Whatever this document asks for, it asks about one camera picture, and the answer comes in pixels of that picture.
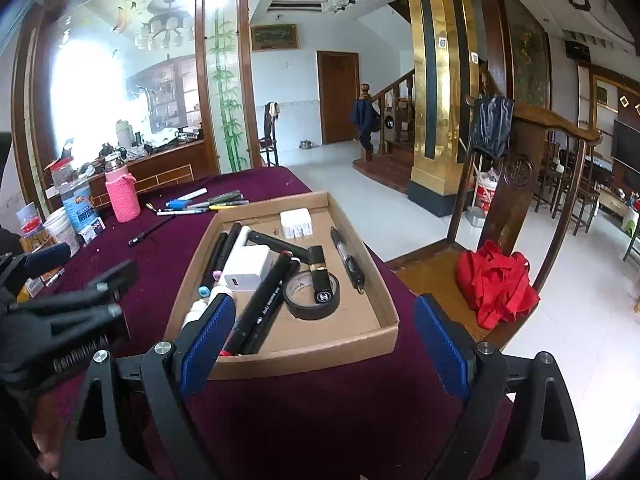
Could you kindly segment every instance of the maroon velvet cloth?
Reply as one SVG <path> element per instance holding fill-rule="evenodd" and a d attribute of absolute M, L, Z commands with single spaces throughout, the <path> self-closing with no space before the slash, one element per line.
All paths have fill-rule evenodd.
<path fill-rule="evenodd" d="M 201 187 L 207 196 L 239 189 L 252 202 L 309 191 L 286 168 L 261 168 L 163 189 L 142 197 L 142 203 L 161 206 Z M 146 208 L 126 224 L 111 216 L 106 231 L 66 265 L 56 292 L 81 288 L 126 258 L 135 259 L 140 277 L 121 302 L 131 341 L 116 354 L 146 352 L 164 334 L 182 277 L 211 218 L 179 217 L 130 248 L 127 241 L 158 217 Z M 225 479 L 351 480 L 364 475 L 417 480 L 441 451 L 462 406 L 444 392 L 414 328 L 414 295 L 374 259 L 400 317 L 393 353 L 304 374 L 209 381 L 188 401 Z M 75 409 L 80 380 L 56 391 L 65 416 Z M 498 421 L 477 475 L 490 471 L 505 421 L 504 416 Z M 147 438 L 158 474 L 170 478 L 168 463 L 158 460 L 157 438 Z"/>

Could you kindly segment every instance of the golden column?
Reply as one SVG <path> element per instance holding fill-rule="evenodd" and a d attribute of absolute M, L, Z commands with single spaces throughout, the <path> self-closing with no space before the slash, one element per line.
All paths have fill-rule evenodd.
<path fill-rule="evenodd" d="M 415 64 L 415 153 L 409 200 L 451 214 L 469 131 L 465 94 L 478 96 L 471 0 L 409 0 Z"/>

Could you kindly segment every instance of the pillar base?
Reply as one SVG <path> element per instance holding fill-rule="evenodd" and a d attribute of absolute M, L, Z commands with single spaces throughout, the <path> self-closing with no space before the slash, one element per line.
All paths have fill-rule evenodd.
<path fill-rule="evenodd" d="M 473 200 L 473 192 L 471 189 L 466 194 L 465 209 L 471 205 Z M 438 218 L 448 216 L 453 213 L 453 205 L 456 201 L 456 194 L 440 195 L 431 189 L 421 186 L 413 180 L 409 182 L 407 198 L 411 202 L 416 203 L 421 208 L 426 209 L 429 213 L 436 215 Z"/>

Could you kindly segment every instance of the television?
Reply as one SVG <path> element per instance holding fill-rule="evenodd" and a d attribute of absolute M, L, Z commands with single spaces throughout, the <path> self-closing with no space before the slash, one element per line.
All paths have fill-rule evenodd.
<path fill-rule="evenodd" d="M 611 155 L 640 172 L 640 132 L 625 123 L 615 121 Z"/>

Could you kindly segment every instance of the black tape roll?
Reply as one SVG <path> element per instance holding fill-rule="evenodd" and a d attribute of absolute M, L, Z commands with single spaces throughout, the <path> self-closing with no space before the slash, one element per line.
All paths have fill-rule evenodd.
<path fill-rule="evenodd" d="M 332 273 L 329 272 L 329 281 L 333 292 L 332 298 L 327 303 L 316 303 L 311 300 L 308 303 L 300 303 L 296 301 L 296 296 L 304 289 L 309 289 L 308 296 L 314 296 L 314 283 L 310 270 L 299 272 L 289 279 L 283 290 L 284 301 L 290 313 L 298 319 L 313 321 L 322 319 L 334 313 L 335 309 L 340 305 L 340 282 Z"/>

